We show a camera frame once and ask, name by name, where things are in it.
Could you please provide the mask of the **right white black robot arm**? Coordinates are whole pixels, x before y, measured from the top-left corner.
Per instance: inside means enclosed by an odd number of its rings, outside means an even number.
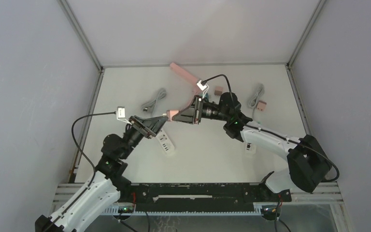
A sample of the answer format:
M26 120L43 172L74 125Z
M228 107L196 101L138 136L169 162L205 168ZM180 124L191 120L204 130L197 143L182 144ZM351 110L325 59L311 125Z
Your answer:
M230 84L220 96L219 103L205 98L210 79L199 80L196 86L202 94L195 95L190 104L181 110L168 110L169 121L199 124L203 118L224 121L224 131L231 139L260 146L283 160L288 167L268 173L260 182L260 196L273 201L279 193L294 187L312 193L320 183L336 182L339 168L324 152L317 139L311 135L302 138L283 135L256 123L241 112L241 103Z

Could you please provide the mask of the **brown pink plug adapter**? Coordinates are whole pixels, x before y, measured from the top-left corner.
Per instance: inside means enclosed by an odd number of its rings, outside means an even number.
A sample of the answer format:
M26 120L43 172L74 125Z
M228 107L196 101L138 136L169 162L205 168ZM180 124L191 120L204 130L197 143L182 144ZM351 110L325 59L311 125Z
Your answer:
M214 95L215 96L221 96L222 94L223 94L223 87L221 87L221 86L216 86L215 88L214 88Z

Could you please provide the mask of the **white power strip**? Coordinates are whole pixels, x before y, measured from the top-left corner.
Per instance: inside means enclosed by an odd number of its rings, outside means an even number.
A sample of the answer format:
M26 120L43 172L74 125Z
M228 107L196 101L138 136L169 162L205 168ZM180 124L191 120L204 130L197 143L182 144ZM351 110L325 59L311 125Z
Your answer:
M166 155L172 155L175 152L175 146L173 142L163 129L159 131L159 133L156 136L156 139Z
M256 154L257 146L253 143L244 144L244 154L247 157L253 157Z

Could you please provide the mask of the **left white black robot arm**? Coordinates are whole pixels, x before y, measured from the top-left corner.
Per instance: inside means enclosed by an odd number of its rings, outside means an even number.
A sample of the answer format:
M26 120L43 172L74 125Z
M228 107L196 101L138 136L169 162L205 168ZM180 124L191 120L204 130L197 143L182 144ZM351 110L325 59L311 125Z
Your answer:
M57 211L48 217L39 216L35 221L35 231L84 232L107 207L131 197L131 182L123 177L128 166L124 160L143 138L156 137L169 119L167 116L131 116L126 119L123 111L123 108L118 108L111 114L129 128L122 137L116 134L105 137L98 164L89 161L93 175Z

